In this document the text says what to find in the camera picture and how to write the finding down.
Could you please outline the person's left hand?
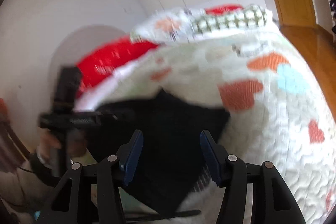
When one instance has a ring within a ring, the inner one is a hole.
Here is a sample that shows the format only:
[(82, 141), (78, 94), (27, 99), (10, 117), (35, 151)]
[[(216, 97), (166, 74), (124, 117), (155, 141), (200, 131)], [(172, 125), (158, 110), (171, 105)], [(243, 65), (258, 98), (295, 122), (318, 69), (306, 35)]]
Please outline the person's left hand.
[[(60, 141), (48, 130), (41, 130), (41, 139), (37, 147), (39, 161), (45, 166), (50, 166), (50, 156), (52, 149), (60, 149)], [(87, 141), (83, 132), (76, 132), (71, 136), (68, 142), (67, 152), (70, 157), (80, 157), (86, 153)]]

